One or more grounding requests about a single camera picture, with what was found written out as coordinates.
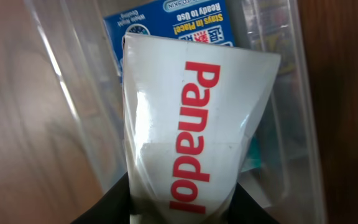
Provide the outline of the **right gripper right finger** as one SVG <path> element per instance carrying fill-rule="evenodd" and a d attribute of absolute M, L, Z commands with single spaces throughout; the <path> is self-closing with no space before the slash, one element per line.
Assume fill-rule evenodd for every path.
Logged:
<path fill-rule="evenodd" d="M 239 184 L 228 209 L 228 224 L 279 224 Z"/>

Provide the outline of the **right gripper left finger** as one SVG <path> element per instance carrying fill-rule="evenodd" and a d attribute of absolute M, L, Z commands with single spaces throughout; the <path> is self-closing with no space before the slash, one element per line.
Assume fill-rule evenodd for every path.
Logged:
<path fill-rule="evenodd" d="M 125 173 L 89 210 L 71 224 L 130 224 L 132 201 Z"/>

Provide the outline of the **white Panadol box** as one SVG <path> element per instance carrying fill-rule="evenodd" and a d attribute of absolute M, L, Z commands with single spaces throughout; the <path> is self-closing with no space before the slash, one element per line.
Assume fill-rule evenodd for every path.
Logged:
<path fill-rule="evenodd" d="M 124 37 L 131 223 L 226 223 L 279 54 Z"/>

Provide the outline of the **blue KoolFever box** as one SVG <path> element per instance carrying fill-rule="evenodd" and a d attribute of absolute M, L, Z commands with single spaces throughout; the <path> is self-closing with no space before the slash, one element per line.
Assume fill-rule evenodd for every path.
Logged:
<path fill-rule="evenodd" d="M 233 47 L 234 36 L 224 0 L 153 1 L 104 18 L 122 81 L 127 32 Z"/>

